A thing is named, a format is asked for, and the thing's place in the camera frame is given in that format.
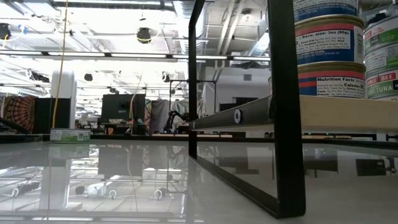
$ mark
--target yellow cable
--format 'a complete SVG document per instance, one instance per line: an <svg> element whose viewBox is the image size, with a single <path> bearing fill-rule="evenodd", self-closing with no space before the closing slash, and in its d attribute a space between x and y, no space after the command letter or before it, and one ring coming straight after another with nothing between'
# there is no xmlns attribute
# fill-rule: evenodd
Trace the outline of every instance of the yellow cable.
<svg viewBox="0 0 398 224"><path fill-rule="evenodd" d="M3 47L4 49L6 48L7 37L8 37L8 34L6 34L6 36L5 36L5 38L4 38L4 41L3 41L3 43L2 43L2 47Z"/></svg>
<svg viewBox="0 0 398 224"><path fill-rule="evenodd" d="M138 86L137 86L136 91L134 92L134 95L132 96L131 101L130 101L130 112L129 112L129 118L131 120L130 134L132 134L132 125L133 125L133 122L134 122L132 120L132 102L134 101L134 98L136 97L139 85L141 84L141 79L142 79L142 74L143 73L144 73L144 71L141 70L141 76L139 77Z"/></svg>
<svg viewBox="0 0 398 224"><path fill-rule="evenodd" d="M63 56L65 55L65 40L67 37L67 23L68 23L68 2L69 2L69 0L67 0L67 2L65 4L65 25L63 26L61 68L60 68L60 75L58 77L57 96L55 97L55 104L54 104L54 114L52 116L52 128L55 128L55 117L57 115L58 97L60 94L61 76L62 76L62 70L63 70Z"/></svg>

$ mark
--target tapestry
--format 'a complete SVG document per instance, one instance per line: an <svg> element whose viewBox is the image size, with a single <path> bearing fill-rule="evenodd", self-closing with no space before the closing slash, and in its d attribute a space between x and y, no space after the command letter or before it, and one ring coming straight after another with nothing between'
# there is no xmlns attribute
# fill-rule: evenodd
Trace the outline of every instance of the tapestry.
<svg viewBox="0 0 398 224"><path fill-rule="evenodd" d="M3 118L32 131L35 118L35 97L8 96L4 102Z"/></svg>

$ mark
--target tin can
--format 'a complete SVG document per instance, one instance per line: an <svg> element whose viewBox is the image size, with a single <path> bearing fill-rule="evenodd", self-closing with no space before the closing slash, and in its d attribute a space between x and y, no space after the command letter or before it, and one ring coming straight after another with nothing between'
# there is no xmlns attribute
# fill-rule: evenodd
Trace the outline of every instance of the tin can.
<svg viewBox="0 0 398 224"><path fill-rule="evenodd" d="M382 45L398 42L398 16L388 17L365 30L365 54Z"/></svg>
<svg viewBox="0 0 398 224"><path fill-rule="evenodd" d="M354 62L317 62L298 66L301 95L365 97L366 67Z"/></svg>
<svg viewBox="0 0 398 224"><path fill-rule="evenodd" d="M50 132L50 141L62 144L88 143L90 134L91 130L53 128Z"/></svg>
<svg viewBox="0 0 398 224"><path fill-rule="evenodd" d="M295 22L317 16L358 16L358 0L293 0Z"/></svg>
<svg viewBox="0 0 398 224"><path fill-rule="evenodd" d="M369 99L398 101L398 67L367 76L366 96Z"/></svg>
<svg viewBox="0 0 398 224"><path fill-rule="evenodd" d="M355 16L320 16L295 24L297 64L363 63L363 21Z"/></svg>
<svg viewBox="0 0 398 224"><path fill-rule="evenodd" d="M368 73L398 67L398 42L378 48L365 55Z"/></svg>

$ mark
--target nutrition facts label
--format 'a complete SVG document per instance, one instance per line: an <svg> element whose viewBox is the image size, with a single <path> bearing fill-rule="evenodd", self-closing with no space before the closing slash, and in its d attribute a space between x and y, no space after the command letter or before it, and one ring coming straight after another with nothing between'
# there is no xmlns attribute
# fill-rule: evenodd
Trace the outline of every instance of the nutrition facts label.
<svg viewBox="0 0 398 224"><path fill-rule="evenodd" d="M298 64L327 60L363 63L363 31L353 27L298 35L296 51Z"/></svg>
<svg viewBox="0 0 398 224"><path fill-rule="evenodd" d="M317 78L317 95L364 98L364 84L359 78L320 77Z"/></svg>
<svg viewBox="0 0 398 224"><path fill-rule="evenodd" d="M297 54L326 49L350 49L351 31L326 30L296 37Z"/></svg>
<svg viewBox="0 0 398 224"><path fill-rule="evenodd" d="M398 65L398 44L375 50L365 56L368 71Z"/></svg>

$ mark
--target security camera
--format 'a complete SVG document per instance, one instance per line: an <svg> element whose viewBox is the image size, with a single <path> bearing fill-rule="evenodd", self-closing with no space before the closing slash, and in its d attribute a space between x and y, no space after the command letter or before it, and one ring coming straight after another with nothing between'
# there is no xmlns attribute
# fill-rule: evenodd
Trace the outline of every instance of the security camera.
<svg viewBox="0 0 398 224"><path fill-rule="evenodd" d="M149 44L151 42L151 37L148 27L141 27L137 33L137 40L142 44Z"/></svg>
<svg viewBox="0 0 398 224"><path fill-rule="evenodd" d="M93 81L93 76L92 76L92 74L87 73L87 74L85 75L85 80L88 81L88 82Z"/></svg>
<svg viewBox="0 0 398 224"><path fill-rule="evenodd" d="M163 82L166 82L166 83L170 82L170 76L169 76L169 74L163 72L163 73L162 73L162 81L163 81Z"/></svg>

